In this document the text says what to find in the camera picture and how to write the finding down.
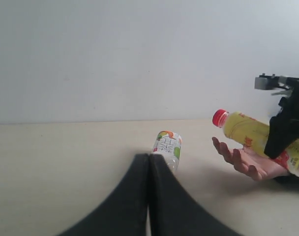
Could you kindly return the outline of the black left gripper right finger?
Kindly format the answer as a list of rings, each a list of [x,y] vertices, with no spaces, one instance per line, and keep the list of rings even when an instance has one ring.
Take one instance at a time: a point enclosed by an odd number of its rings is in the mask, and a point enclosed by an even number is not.
[[[148,204],[153,236],[238,236],[201,207],[161,155],[149,156]]]

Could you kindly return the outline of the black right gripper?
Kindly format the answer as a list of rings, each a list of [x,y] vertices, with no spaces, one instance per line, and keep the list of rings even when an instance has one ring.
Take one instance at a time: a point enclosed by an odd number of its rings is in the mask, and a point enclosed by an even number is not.
[[[269,136],[264,153],[275,159],[299,139],[299,78],[279,76],[278,83],[287,86],[278,105],[280,111],[269,120]]]

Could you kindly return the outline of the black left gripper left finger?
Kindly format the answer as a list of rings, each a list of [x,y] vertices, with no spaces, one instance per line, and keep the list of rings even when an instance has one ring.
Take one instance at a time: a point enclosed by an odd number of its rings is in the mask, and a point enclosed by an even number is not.
[[[111,194],[61,236],[145,236],[149,155],[135,155]]]

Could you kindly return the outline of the black sleeved forearm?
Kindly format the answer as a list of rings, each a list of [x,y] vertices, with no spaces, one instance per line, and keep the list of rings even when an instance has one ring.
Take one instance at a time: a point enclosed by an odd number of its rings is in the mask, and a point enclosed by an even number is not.
[[[283,186],[299,188],[299,177],[293,174],[275,177],[273,178],[273,180],[275,180],[277,183]]]

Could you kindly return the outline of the open bare human hand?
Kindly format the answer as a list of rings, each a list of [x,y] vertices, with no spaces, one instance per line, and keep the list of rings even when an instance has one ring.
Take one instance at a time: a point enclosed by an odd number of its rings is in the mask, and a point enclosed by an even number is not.
[[[254,181],[290,175],[284,167],[273,160],[259,156],[249,148],[229,149],[225,142],[220,142],[216,137],[212,137],[212,142],[225,162],[231,164],[237,172],[250,177]]]

